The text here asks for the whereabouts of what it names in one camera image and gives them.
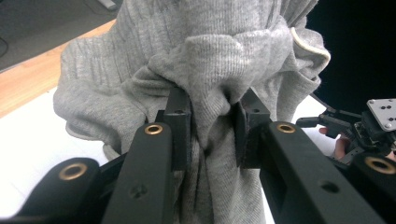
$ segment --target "hand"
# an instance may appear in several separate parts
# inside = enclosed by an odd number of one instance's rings
[[[327,128],[319,128],[319,132],[322,134],[326,134]],[[337,139],[335,142],[335,149],[334,149],[334,157],[337,160],[342,159],[346,155],[346,148],[349,147],[350,140],[341,134],[341,137]],[[388,159],[396,161],[396,156],[393,152],[390,152],[388,156],[386,156]]]

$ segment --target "knit fabric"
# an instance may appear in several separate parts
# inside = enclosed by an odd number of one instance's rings
[[[107,34],[63,52],[54,110],[114,159],[179,86],[192,104],[192,165],[175,173],[175,222],[264,223],[259,172],[236,166],[229,113],[252,88],[272,120],[290,120],[318,87],[330,55],[304,28],[316,3],[124,0]]]

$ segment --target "screw hole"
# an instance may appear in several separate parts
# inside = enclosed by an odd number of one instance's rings
[[[294,133],[296,130],[290,126],[289,124],[279,124],[277,129],[280,130],[282,133]]]
[[[366,164],[372,168],[373,170],[384,174],[384,175],[394,175],[396,174],[396,167],[394,167],[391,163],[375,158],[375,157],[367,157],[365,160]]]
[[[145,129],[145,133],[147,134],[158,134],[161,133],[162,131],[163,131],[163,127],[157,124],[150,125]]]
[[[340,191],[334,183],[327,180],[319,181],[319,186],[329,193],[338,193]]]
[[[77,162],[64,167],[59,173],[59,178],[62,180],[73,180],[84,175],[88,167],[86,164]]]

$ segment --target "person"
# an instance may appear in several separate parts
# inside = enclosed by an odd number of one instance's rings
[[[54,110],[112,160],[155,120],[169,90],[191,99],[191,167],[175,172],[175,222],[263,223],[259,170],[236,164],[232,105],[252,88],[290,121],[330,61],[305,28],[317,0],[124,0],[105,34],[62,54]]]
[[[328,131],[327,128],[319,128],[319,132],[322,134],[326,134],[327,131]],[[343,157],[345,157],[346,149],[349,147],[349,144],[350,144],[349,138],[345,137],[343,134],[341,134],[341,136],[335,141],[334,157],[337,160],[340,160]],[[393,151],[391,151],[386,157],[392,161],[396,161],[396,156],[393,153]]]

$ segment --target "black plastic part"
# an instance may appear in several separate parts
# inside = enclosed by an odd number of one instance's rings
[[[348,169],[350,183],[388,223],[396,223],[396,162],[376,154],[357,155]]]
[[[189,95],[173,88],[163,113],[163,122],[173,134],[173,171],[185,171],[191,166],[191,103]]]
[[[271,123],[262,141],[260,179],[276,223],[384,223],[298,126]]]
[[[270,111],[252,89],[234,106],[236,164],[245,169],[260,169],[258,148],[262,127],[271,122]]]
[[[370,138],[374,141],[381,140],[386,134],[379,126],[378,121],[376,121],[371,111],[364,111],[361,113],[361,123],[365,127]]]
[[[159,125],[162,130],[151,125]],[[159,133],[147,133],[149,126]],[[173,223],[171,157],[172,133],[168,125],[151,123],[140,127],[102,223]]]
[[[53,167],[37,184],[21,211],[7,223],[83,223],[102,189],[99,164],[74,158]]]
[[[315,128],[318,124],[318,117],[300,118],[296,120],[296,125],[300,128]]]

